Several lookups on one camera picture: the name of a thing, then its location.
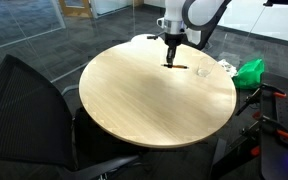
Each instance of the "floor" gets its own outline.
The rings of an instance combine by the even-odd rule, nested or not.
[[[142,6],[99,19],[66,17],[67,29],[1,47],[0,62],[5,54],[14,55],[53,81],[61,91],[68,85],[78,84],[83,68],[62,79],[57,80],[57,77],[89,62],[103,50],[130,40],[134,35],[161,32],[155,21],[162,16],[163,10]],[[203,51],[216,60],[226,59],[240,67],[247,61],[260,58],[265,63],[265,71],[288,77],[288,45],[279,41],[248,37],[229,29],[217,28],[209,42],[211,48]],[[252,91],[237,92],[236,110]],[[65,99],[72,113],[81,105],[76,91],[68,93]],[[243,127],[254,122],[250,115],[255,111],[248,108],[240,116],[232,116],[222,129],[203,142],[167,152],[152,150],[144,156],[144,161],[152,164],[150,172],[144,171],[142,167],[133,167],[119,174],[117,179],[207,179],[217,138],[227,140],[228,144],[233,142]],[[254,159],[222,179],[260,179],[258,163],[258,159]],[[59,179],[59,176],[52,166],[0,161],[0,179]]]

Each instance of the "chair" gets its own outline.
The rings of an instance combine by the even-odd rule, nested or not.
[[[110,148],[115,156],[97,155],[102,153],[96,149],[103,149],[103,137],[108,140],[104,149],[118,140],[96,124],[85,126],[90,117],[80,108],[75,118],[77,152],[89,160],[97,157],[88,162],[90,167],[81,169],[73,153],[72,119],[63,96],[53,84],[24,62],[6,55],[0,65],[0,160],[56,165],[63,179],[79,180],[92,179],[139,160],[137,151],[116,157],[116,148]],[[124,143],[125,147],[135,146]]]

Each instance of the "round table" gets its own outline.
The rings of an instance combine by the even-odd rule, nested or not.
[[[88,114],[113,136],[139,146],[175,148],[196,143],[220,129],[236,104],[234,84],[216,63],[207,77],[197,75],[207,54],[177,48],[167,68],[161,38],[139,35],[96,56],[80,78],[80,98]]]

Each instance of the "green object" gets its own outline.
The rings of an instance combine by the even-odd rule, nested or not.
[[[255,59],[244,64],[233,78],[236,88],[256,89],[261,83],[261,74],[264,72],[262,59]]]

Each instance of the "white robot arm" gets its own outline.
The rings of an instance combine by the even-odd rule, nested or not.
[[[231,0],[165,0],[164,18],[157,24],[165,33],[167,67],[172,68],[176,47],[184,36],[189,42],[204,48],[210,34]]]

